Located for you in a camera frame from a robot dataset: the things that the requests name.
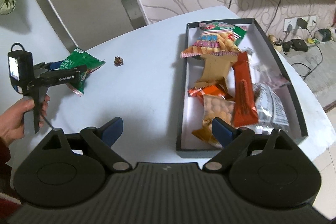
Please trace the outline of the red sleeve forearm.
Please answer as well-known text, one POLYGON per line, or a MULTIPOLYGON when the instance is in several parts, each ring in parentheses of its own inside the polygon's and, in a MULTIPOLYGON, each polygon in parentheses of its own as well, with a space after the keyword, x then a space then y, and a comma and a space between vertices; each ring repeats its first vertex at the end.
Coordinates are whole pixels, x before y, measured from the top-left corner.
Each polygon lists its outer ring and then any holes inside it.
POLYGON ((18 193, 11 187, 12 168, 7 164, 10 160, 10 150, 1 140, 1 219, 14 214, 21 206, 18 193))

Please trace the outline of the person's left hand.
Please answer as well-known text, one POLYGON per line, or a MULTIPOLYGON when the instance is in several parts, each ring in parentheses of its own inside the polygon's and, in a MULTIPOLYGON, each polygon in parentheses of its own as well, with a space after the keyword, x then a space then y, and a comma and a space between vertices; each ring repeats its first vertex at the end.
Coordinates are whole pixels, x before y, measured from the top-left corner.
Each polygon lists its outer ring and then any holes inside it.
POLYGON ((1 141, 6 147, 24 137, 23 117, 28 111, 33 110, 34 106, 33 99, 21 99, 1 114, 1 141))

